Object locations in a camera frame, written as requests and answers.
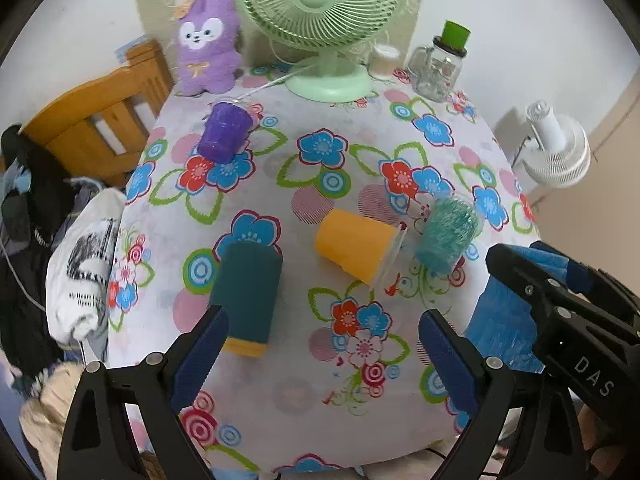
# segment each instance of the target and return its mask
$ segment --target chair backrest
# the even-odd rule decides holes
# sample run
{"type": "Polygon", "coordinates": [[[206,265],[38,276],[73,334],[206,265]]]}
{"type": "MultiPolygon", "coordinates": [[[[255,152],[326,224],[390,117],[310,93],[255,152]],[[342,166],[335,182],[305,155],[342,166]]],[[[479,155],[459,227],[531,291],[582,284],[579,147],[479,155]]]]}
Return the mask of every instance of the chair backrest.
{"type": "Polygon", "coordinates": [[[127,51],[129,66],[61,95],[38,113],[24,133],[47,148],[73,176],[124,186],[138,164],[148,132],[129,98],[141,94],[158,116],[174,82],[160,44],[146,41],[127,51]],[[92,120],[101,116],[125,149],[116,154],[92,120]]]}

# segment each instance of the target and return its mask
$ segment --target person's hand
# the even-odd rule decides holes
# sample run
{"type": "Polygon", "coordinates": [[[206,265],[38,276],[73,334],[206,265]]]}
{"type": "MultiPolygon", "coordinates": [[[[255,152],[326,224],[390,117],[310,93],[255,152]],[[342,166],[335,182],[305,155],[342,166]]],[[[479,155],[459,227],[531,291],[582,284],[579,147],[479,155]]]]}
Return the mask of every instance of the person's hand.
{"type": "MultiPolygon", "coordinates": [[[[578,414],[578,424],[582,434],[582,444],[584,449],[591,449],[596,444],[597,439],[597,416],[588,406],[583,406],[578,414]]],[[[596,450],[591,457],[591,464],[604,476],[611,476],[622,461],[626,449],[620,446],[601,447],[596,450]]]]}

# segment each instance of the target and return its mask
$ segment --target floral tablecloth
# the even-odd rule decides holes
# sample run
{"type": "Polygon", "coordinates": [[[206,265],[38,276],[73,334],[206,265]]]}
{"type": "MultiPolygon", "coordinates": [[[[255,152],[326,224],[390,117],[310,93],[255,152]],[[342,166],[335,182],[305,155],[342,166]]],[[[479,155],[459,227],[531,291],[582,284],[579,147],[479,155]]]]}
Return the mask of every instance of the floral tablecloth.
{"type": "MultiPolygon", "coordinates": [[[[230,94],[283,69],[255,68],[230,94]]],[[[232,241],[265,244],[284,258],[265,354],[220,354],[180,414],[213,467],[361,465],[414,452],[465,423],[418,342],[418,319],[435,307],[462,332],[488,279],[486,250],[529,245],[537,229],[466,96],[428,102],[405,72],[395,74],[346,104],[304,100],[284,85],[256,93],[259,126],[230,164],[194,150],[218,96],[172,94],[150,134],[127,187],[110,282],[110,366],[165,351],[194,326],[232,241]],[[405,248],[369,291],[314,251],[319,223],[334,207],[404,222],[415,237],[433,194],[453,190],[475,200],[486,221],[449,276],[431,273],[405,248]]],[[[130,417],[138,445],[148,447],[139,412],[130,417]]]]}

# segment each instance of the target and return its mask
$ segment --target purple plush toy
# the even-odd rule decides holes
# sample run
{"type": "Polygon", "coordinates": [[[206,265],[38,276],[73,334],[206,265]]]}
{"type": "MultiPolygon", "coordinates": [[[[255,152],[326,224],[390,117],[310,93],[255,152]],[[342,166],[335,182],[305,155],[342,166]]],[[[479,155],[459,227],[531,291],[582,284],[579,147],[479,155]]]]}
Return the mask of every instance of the purple plush toy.
{"type": "Polygon", "coordinates": [[[238,34],[234,0],[194,0],[180,19],[178,75],[184,95],[223,94],[234,87],[242,56],[234,48],[238,34]]]}

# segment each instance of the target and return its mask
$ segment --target glass mug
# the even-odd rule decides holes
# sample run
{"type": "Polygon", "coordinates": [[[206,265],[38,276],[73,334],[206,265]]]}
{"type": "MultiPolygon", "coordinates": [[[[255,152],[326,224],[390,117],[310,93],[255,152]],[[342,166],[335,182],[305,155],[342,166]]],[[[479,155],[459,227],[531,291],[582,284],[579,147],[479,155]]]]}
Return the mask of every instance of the glass mug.
{"type": "Polygon", "coordinates": [[[433,46],[419,46],[407,65],[411,85],[417,94],[427,99],[444,102],[453,90],[462,70],[464,48],[454,48],[433,38],[433,46]]]}

